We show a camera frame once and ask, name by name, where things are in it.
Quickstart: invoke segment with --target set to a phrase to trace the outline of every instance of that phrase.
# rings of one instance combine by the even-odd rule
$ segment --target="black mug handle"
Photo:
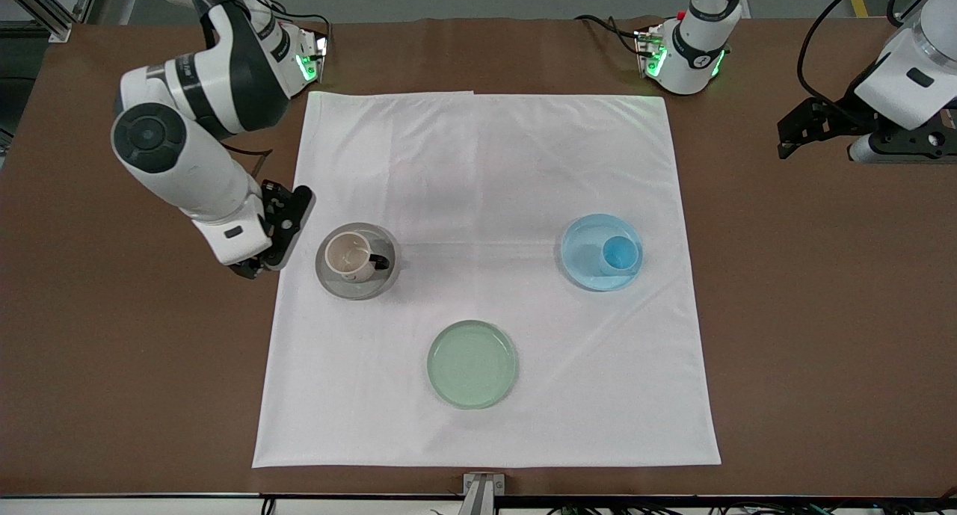
[[[389,267],[389,260],[386,257],[373,253],[369,256],[370,262],[375,263],[375,270],[386,270]]]

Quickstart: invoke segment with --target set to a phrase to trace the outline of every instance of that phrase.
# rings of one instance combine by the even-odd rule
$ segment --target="brown table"
[[[707,92],[666,96],[724,464],[508,470],[509,492],[957,484],[957,167],[853,164],[847,139],[779,161],[808,25],[746,20]],[[809,79],[840,95],[888,32],[827,22]],[[277,276],[218,266],[109,145],[120,75],[201,47],[198,28],[81,25],[47,52],[0,172],[0,493],[461,490],[455,468],[250,468]],[[571,21],[341,25],[321,89],[661,95]],[[304,109],[230,143],[276,148],[261,176],[289,184]]]

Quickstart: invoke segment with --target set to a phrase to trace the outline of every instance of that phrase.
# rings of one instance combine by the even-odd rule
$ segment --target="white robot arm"
[[[312,192],[260,187],[219,140],[278,123],[290,97],[319,77],[325,37],[277,20],[268,0],[194,3],[219,41],[123,75],[113,151],[192,219],[219,262],[255,277],[283,266]]]
[[[857,135],[853,161],[957,163],[957,0],[927,0],[837,102],[805,100],[778,123],[779,156]]]
[[[649,28],[641,50],[645,75],[677,95],[693,95],[718,73],[725,44],[741,19],[739,0],[691,0],[682,19]]]

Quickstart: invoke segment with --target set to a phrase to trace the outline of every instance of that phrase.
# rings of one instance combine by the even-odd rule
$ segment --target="light green plate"
[[[512,341],[488,322],[455,322],[428,351],[428,381],[459,409],[486,409],[502,401],[518,368]]]

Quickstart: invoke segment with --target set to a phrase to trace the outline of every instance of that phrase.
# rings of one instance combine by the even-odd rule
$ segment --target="white mug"
[[[362,283],[376,270],[389,267],[386,257],[372,252],[372,245],[361,233],[346,231],[332,237],[325,245],[325,264],[352,283]]]

